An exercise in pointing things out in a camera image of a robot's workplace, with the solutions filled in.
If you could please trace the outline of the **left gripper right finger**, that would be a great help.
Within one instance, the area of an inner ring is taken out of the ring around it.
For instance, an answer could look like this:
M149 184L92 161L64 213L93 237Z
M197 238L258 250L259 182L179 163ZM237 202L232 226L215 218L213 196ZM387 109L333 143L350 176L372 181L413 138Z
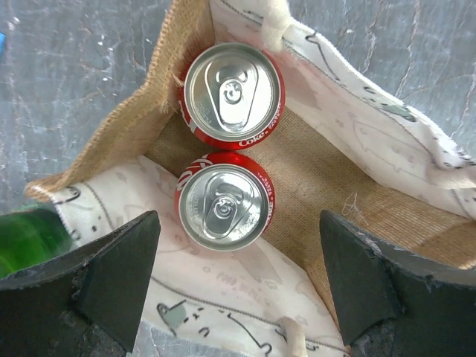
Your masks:
M475 270L421 257L329 210L320 235L353 356L475 355Z

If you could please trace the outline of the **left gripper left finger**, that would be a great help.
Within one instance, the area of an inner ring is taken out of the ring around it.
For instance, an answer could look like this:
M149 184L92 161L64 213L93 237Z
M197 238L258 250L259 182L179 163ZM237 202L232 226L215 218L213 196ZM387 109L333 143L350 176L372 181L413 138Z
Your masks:
M2 356L132 352L161 226L148 211L110 234L1 279Z

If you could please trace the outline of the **brown canvas tote bag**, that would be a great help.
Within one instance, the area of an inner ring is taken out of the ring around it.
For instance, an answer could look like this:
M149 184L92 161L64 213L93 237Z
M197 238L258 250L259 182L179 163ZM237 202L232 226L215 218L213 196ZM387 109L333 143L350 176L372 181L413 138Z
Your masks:
M173 188L210 153L183 121L179 90L195 57L237 40L271 55L286 105L245 151L271 177L274 216L241 251L200 248L174 217ZM284 1L174 1L144 84L104 120L64 172L32 181L79 244L148 210L160 245L143 319L168 335L246 356L348 356L321 246L336 213L421 257L475 270L475 160L431 119L358 73Z

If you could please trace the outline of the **red cola can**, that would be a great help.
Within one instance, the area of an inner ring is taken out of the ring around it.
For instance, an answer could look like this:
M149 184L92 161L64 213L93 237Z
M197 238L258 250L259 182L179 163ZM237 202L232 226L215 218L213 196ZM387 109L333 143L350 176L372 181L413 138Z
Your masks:
M179 176L177 217L188 237L212 251L237 251L268 227L276 203L265 169L238 152L197 158Z
M271 55L240 42L213 45L183 75L178 103L201 141L224 150L252 147L274 131L286 90Z

